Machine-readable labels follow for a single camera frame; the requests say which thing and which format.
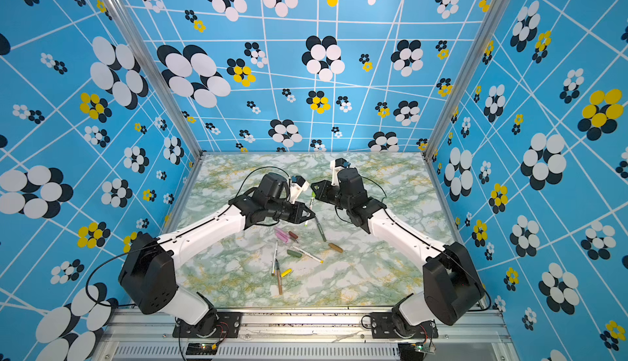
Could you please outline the white pen green tip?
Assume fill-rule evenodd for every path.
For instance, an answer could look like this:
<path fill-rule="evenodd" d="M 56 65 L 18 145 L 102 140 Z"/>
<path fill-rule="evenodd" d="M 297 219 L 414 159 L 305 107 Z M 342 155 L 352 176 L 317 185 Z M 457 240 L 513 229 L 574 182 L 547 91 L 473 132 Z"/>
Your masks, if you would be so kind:
<path fill-rule="evenodd" d="M 308 209 L 309 209 L 310 211 L 312 211 L 312 206 L 313 206 L 314 201 L 315 201 L 315 199 L 310 199 L 310 202 L 309 202 L 309 204 L 308 204 Z"/>

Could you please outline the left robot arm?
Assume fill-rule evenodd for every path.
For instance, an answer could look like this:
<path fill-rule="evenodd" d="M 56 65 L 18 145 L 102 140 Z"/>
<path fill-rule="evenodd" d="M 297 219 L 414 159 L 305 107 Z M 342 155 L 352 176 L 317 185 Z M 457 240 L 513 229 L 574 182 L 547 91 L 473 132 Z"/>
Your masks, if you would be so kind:
<path fill-rule="evenodd" d="M 157 238 L 137 237 L 125 258 L 119 284 L 144 315 L 172 316 L 181 335 L 212 336 L 222 328 L 217 309 L 199 292 L 178 283 L 178 269 L 215 243 L 261 225 L 267 218 L 296 225 L 314 218 L 314 212 L 299 201 L 308 187 L 302 176 L 286 179 L 270 172 L 257 186 L 188 227 Z"/>

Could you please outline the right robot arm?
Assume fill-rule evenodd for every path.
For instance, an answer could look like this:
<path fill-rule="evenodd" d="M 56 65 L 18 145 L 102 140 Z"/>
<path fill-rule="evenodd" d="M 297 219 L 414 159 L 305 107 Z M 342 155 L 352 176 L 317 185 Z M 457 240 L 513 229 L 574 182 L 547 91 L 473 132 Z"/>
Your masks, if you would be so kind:
<path fill-rule="evenodd" d="M 448 326 L 488 296 L 466 247 L 442 243 L 420 233 L 371 197 L 352 167 L 337 166 L 332 179 L 312 185 L 315 199 L 346 212 L 349 221 L 402 253 L 422 271 L 423 289 L 392 308 L 397 333 L 410 337 L 423 324 L 438 320 Z"/>

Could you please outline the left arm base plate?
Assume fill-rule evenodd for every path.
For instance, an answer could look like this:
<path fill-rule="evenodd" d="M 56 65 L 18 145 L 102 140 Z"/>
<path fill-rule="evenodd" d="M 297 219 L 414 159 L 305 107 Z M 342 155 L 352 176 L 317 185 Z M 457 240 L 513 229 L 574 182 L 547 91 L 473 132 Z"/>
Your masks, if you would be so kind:
<path fill-rule="evenodd" d="M 243 316 L 240 312 L 218 311 L 213 317 L 194 326 L 176 318 L 173 337 L 216 340 L 238 338 Z"/>

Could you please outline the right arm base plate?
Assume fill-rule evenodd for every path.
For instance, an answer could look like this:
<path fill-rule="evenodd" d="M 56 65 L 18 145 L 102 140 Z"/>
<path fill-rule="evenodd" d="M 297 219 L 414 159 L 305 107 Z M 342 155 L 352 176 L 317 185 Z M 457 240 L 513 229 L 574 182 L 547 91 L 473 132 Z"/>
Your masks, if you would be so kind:
<path fill-rule="evenodd" d="M 370 322 L 366 326 L 371 330 L 374 339 L 412 339 L 419 341 L 429 341 L 439 338 L 436 322 L 434 320 L 425 321 L 415 327 L 400 331 L 393 321 L 391 312 L 372 312 L 368 317 Z"/>

